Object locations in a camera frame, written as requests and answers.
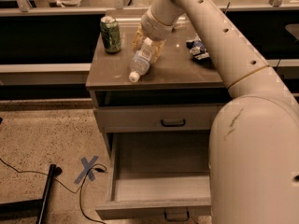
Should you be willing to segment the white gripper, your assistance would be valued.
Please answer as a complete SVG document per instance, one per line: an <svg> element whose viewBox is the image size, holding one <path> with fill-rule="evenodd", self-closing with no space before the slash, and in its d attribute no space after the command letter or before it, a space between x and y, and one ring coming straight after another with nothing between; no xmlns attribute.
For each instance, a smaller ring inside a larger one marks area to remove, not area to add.
<svg viewBox="0 0 299 224"><path fill-rule="evenodd" d="M141 26L138 26L132 42L133 52L138 51L148 37L153 40L151 44L151 62L156 63L160 58L167 37L171 34L174 23L163 21L149 8L141 17Z"/></svg>

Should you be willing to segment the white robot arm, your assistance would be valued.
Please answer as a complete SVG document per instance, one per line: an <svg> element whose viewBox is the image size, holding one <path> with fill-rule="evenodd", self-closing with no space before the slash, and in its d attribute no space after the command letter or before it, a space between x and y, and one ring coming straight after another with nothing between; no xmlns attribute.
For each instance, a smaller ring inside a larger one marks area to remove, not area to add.
<svg viewBox="0 0 299 224"><path fill-rule="evenodd" d="M166 39L182 14L232 98L210 131L212 224L299 224L299 104L212 0L154 0L143 36Z"/></svg>

